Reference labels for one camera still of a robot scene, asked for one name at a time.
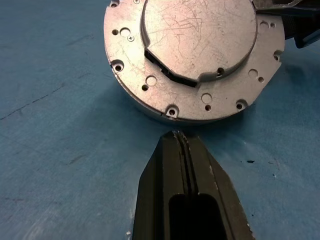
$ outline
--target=screw head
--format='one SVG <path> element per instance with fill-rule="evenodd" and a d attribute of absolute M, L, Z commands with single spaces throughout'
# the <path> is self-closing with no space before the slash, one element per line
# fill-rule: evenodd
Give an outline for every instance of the screw head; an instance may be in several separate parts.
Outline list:
<path fill-rule="evenodd" d="M 135 40 L 135 37 L 132 36 L 132 35 L 129 35 L 129 36 L 127 37 L 127 39 L 128 39 L 129 42 L 133 42 L 133 41 Z"/>

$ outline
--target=black plastic tool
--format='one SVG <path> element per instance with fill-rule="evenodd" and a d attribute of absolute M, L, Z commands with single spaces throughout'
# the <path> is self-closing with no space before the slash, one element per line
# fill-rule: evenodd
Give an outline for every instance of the black plastic tool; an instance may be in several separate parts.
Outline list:
<path fill-rule="evenodd" d="M 132 240 L 254 240 L 230 178 L 196 136 L 162 136 L 139 182 Z"/>

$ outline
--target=metal flange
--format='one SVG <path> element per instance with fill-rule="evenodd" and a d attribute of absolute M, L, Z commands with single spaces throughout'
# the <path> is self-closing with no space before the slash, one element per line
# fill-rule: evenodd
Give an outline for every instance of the metal flange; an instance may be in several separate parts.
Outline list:
<path fill-rule="evenodd" d="M 191 123 L 236 114 L 280 67 L 281 17 L 251 0 L 111 1 L 104 42 L 113 73 L 154 117 Z"/>

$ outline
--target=black object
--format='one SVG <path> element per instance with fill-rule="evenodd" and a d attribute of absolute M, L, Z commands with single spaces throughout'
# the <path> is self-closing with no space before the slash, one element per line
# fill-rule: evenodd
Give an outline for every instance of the black object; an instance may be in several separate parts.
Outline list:
<path fill-rule="evenodd" d="M 139 182 L 132 240 L 254 240 L 233 185 L 196 136 L 162 136 Z"/>
<path fill-rule="evenodd" d="M 273 0 L 288 4 L 292 0 Z M 303 0 L 289 8 L 261 10 L 258 13 L 282 16 L 285 39 L 294 38 L 297 48 L 304 48 L 320 39 L 320 0 Z"/>

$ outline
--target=blue work surface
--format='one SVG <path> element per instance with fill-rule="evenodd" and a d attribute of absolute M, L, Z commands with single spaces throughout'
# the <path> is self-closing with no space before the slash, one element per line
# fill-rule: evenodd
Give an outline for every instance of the blue work surface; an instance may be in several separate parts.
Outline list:
<path fill-rule="evenodd" d="M 113 77 L 103 0 L 0 2 L 1 240 L 126 240 L 140 175 L 172 129 Z M 320 239 L 320 43 L 286 42 L 243 114 L 194 127 L 259 240 Z"/>

